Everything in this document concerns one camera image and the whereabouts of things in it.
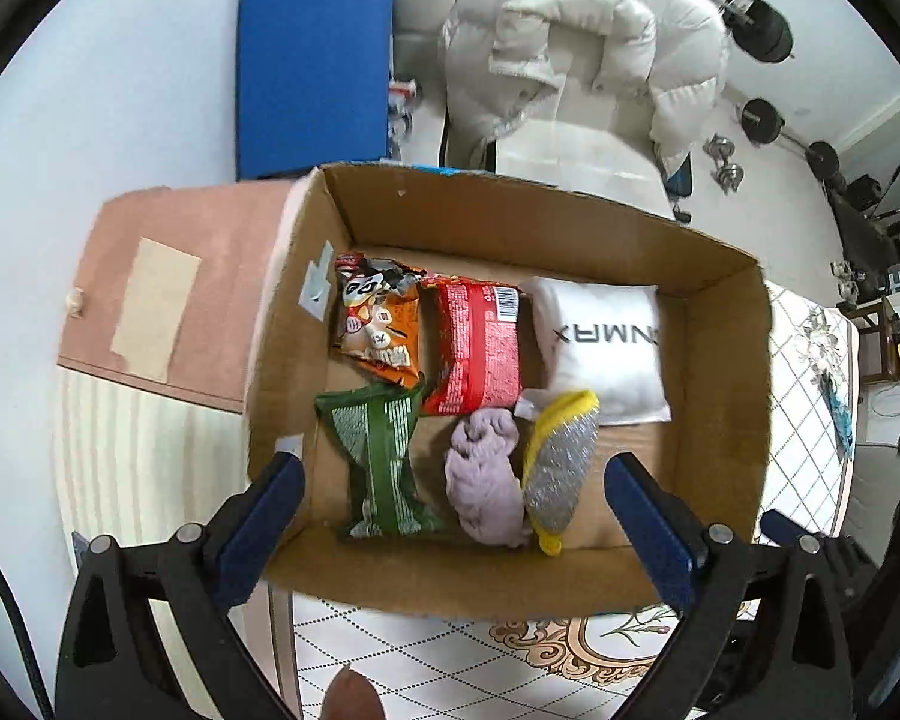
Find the operator thumb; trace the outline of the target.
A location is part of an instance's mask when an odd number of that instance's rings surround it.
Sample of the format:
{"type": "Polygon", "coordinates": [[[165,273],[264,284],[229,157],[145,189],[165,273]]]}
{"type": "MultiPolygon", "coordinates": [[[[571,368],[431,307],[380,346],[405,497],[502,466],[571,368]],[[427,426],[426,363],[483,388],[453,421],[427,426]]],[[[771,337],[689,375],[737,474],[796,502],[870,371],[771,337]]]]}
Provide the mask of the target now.
{"type": "Polygon", "coordinates": [[[344,667],[336,673],[323,697],[322,720],[385,720],[374,686],[361,673],[344,667]]]}

